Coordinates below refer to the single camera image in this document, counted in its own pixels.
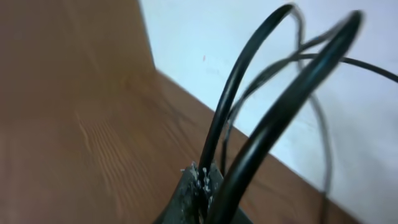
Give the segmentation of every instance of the wooden panel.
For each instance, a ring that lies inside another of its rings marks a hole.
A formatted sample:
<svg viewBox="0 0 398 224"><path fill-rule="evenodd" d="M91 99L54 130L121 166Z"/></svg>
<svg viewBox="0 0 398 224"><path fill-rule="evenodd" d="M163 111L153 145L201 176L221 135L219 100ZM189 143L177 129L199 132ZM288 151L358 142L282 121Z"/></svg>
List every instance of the wooden panel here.
<svg viewBox="0 0 398 224"><path fill-rule="evenodd" d="M137 2L1 1L0 26L0 223L150 223L213 113L155 71ZM316 223L319 204L272 156L242 201L256 223Z"/></svg>

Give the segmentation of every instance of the wooden surface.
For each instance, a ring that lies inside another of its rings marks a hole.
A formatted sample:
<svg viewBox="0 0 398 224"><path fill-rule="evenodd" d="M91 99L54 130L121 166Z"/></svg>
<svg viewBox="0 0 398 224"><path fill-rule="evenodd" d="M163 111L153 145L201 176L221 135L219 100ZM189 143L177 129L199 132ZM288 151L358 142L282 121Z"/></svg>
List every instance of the wooden surface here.
<svg viewBox="0 0 398 224"><path fill-rule="evenodd" d="M155 71L137 2L6 0L0 27L0 223L150 223L212 112ZM319 205L272 156L242 201L256 223L316 223Z"/></svg>

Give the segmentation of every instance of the wood grain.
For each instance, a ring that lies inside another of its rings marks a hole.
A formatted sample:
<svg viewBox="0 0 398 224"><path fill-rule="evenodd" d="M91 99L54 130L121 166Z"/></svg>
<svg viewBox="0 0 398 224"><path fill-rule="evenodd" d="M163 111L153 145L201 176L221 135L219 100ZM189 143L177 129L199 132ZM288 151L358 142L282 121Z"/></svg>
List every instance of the wood grain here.
<svg viewBox="0 0 398 224"><path fill-rule="evenodd" d="M0 27L0 223L154 220L213 113L156 72L138 3L1 1ZM320 194L269 156L241 204L316 223ZM355 221L333 206L330 223Z"/></svg>

